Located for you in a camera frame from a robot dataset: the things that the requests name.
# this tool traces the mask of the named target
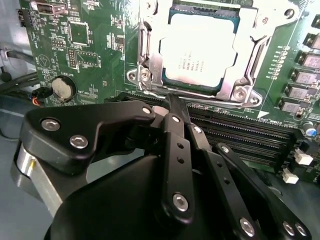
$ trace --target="cable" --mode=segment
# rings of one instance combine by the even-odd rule
[[[15,79],[13,79],[13,80],[11,80],[9,82],[5,82],[5,83],[0,85],[0,94],[2,94],[3,91],[16,86],[17,84],[24,83],[24,82],[27,82],[29,80],[33,80],[33,79],[35,79],[37,77],[38,77],[38,74],[36,72],[33,72],[33,73],[29,73],[29,74],[17,77],[17,78],[15,78]]]
[[[40,83],[40,80],[38,78],[33,78],[33,79],[29,80],[29,81],[19,83],[19,84],[15,85],[13,87],[10,87],[10,88],[8,88],[6,90],[0,91],[0,94],[5,95],[5,94],[8,94],[10,92],[14,92],[14,91],[26,88],[26,87],[31,87],[31,86],[37,85],[39,83]]]
[[[9,142],[17,142],[19,140],[19,138],[13,138],[13,137],[8,137],[8,136],[4,135],[1,128],[0,128],[0,137],[6,141],[9,141]]]
[[[13,58],[13,59],[21,59],[26,61],[27,63],[30,63],[32,65],[35,65],[35,59],[33,56],[25,54],[24,52],[21,51],[16,51],[16,50],[10,50],[6,52],[6,55],[8,58]]]
[[[38,99],[37,97],[33,97],[33,98],[32,98],[32,104],[40,107],[40,104],[39,104],[39,102],[38,102],[37,99]]]

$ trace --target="black component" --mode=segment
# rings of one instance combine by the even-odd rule
[[[118,37],[118,36],[116,36],[116,37],[114,38],[114,42],[115,42],[116,44],[125,44],[125,38],[124,38],[124,37]]]
[[[10,81],[12,80],[11,74],[5,70],[5,67],[4,67],[4,66],[1,67],[0,79],[1,79],[4,83],[10,82]]]
[[[320,29],[320,14],[315,15],[311,26],[316,29]]]
[[[34,26],[28,9],[17,9],[16,12],[18,14],[21,27],[30,28]]]
[[[51,87],[42,86],[36,90],[33,90],[31,95],[41,100],[50,97],[52,94],[54,94],[54,91]]]
[[[314,96],[314,95],[317,94],[317,92],[318,92],[318,88],[308,87],[308,94],[309,94],[309,95]]]
[[[310,139],[305,139],[299,148],[305,154],[308,154],[311,156],[318,154],[320,150],[320,147],[318,146],[317,142]]]
[[[68,76],[57,76],[51,83],[54,95],[62,102],[69,102],[77,93],[75,82]]]
[[[56,177],[50,183],[57,191],[82,184],[74,174],[85,176],[91,161],[146,150],[93,183],[70,187],[50,227],[51,240],[311,239],[307,227],[231,148],[217,143],[212,151],[204,131],[189,123],[184,101],[173,95],[167,100],[170,109],[163,115],[141,101],[27,113],[18,149],[23,146],[37,159],[40,174]],[[49,117],[59,121],[58,130],[42,128]],[[78,120],[85,120],[85,127]],[[87,147],[71,146],[74,134],[85,136]],[[30,179],[38,181],[32,174]]]
[[[112,101],[132,100],[141,100],[150,106],[168,107],[166,101],[128,93],[121,93],[118,97],[112,98]],[[243,119],[190,106],[187,110],[191,122],[203,129],[209,144],[224,143],[235,151],[242,160],[268,166],[277,175],[281,175],[282,169],[286,168],[293,160],[294,149],[304,139],[299,129]]]
[[[306,101],[300,102],[300,108],[307,109],[307,108],[310,108],[310,106],[311,106],[310,102],[306,102]]]

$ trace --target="green circuit board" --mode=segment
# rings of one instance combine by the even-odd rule
[[[252,4],[252,0],[216,2],[242,6]],[[279,107],[281,98],[286,97],[287,85],[294,83],[294,69],[301,68],[297,57],[305,50],[307,34],[311,30],[315,32],[312,24],[320,14],[320,7],[311,7],[315,3],[319,6],[320,0],[293,2],[300,8],[300,17],[275,30],[256,78],[254,90],[262,95],[263,103],[256,108],[240,109],[196,103],[198,108],[285,127],[300,128],[306,121],[319,124],[320,87],[299,117]],[[31,24],[27,22],[26,29],[41,85],[50,86],[52,80],[60,75],[70,77],[76,85],[76,95],[71,101],[65,103],[51,96],[45,100],[47,107],[103,103],[104,99],[121,92],[143,95],[126,79],[126,72],[137,67],[139,0],[49,0],[47,3],[64,4],[67,14],[41,14],[32,9],[28,1],[20,0],[21,8],[29,10]],[[312,53],[320,54],[320,50],[312,50]]]

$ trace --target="black cable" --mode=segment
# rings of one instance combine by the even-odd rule
[[[26,61],[27,63],[30,63],[32,65],[35,65],[35,59],[33,56],[25,54],[24,52],[21,51],[16,51],[16,50],[10,50],[6,52],[6,55],[8,58],[13,58],[13,59],[21,59]]]
[[[34,78],[37,78],[37,77],[38,77],[38,74],[36,72],[33,72],[33,73],[29,73],[29,74],[17,77],[9,82],[5,82],[0,85],[0,94],[2,94],[3,91],[16,86],[17,84],[27,82],[27,81],[34,79]]]
[[[0,137],[6,141],[9,141],[9,142],[17,142],[19,140],[19,138],[13,138],[13,137],[8,137],[8,136],[4,135],[1,128],[0,128]]]
[[[23,88],[26,88],[26,87],[31,87],[31,86],[34,86],[34,85],[37,85],[40,83],[40,80],[38,78],[33,78],[29,81],[26,81],[26,82],[21,82],[19,83],[18,85],[15,85],[13,87],[10,87],[6,90],[3,90],[0,92],[0,94],[8,94],[10,92],[14,92],[14,91],[17,91],[17,90],[20,90],[20,89],[23,89]]]

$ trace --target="screw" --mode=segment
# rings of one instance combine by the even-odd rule
[[[295,235],[295,231],[294,229],[289,225],[289,223],[287,223],[286,221],[284,221],[282,223],[284,229],[286,230],[286,232],[291,235],[291,236],[294,236]]]
[[[140,71],[140,78],[143,82],[149,81],[150,77],[151,77],[151,74],[148,69],[142,69]]]
[[[195,130],[198,134],[201,133],[201,129],[200,129],[200,127],[198,127],[198,126],[194,126],[194,130]]]
[[[142,111],[144,111],[146,114],[150,114],[151,113],[151,111],[146,107],[143,107]]]
[[[136,78],[136,75],[133,73],[129,73],[129,79],[134,80]]]
[[[295,224],[296,229],[298,230],[298,232],[302,235],[302,236],[307,236],[306,231],[304,230],[304,228],[299,224],[296,223]]]
[[[44,130],[47,131],[57,131],[60,129],[60,124],[58,121],[54,120],[54,119],[45,119],[41,122],[41,126],[43,127]]]
[[[243,231],[249,236],[253,237],[255,235],[255,229],[251,223],[244,217],[240,219],[240,225]]]
[[[177,123],[180,122],[179,118],[177,118],[176,116],[173,116],[172,119]]]
[[[250,103],[252,103],[252,104],[258,104],[259,102],[260,102],[260,100],[257,97],[253,97],[250,99]]]
[[[76,149],[84,149],[88,146],[88,140],[81,135],[74,135],[70,137],[70,144]]]
[[[172,201],[179,211],[185,212],[188,210],[188,207],[189,207],[188,201],[180,193],[176,193],[175,195],[173,195]]]
[[[243,100],[247,96],[247,91],[243,87],[236,87],[233,91],[233,96],[236,100]]]
[[[224,151],[225,153],[229,152],[229,149],[226,146],[222,146],[221,147],[222,151]]]

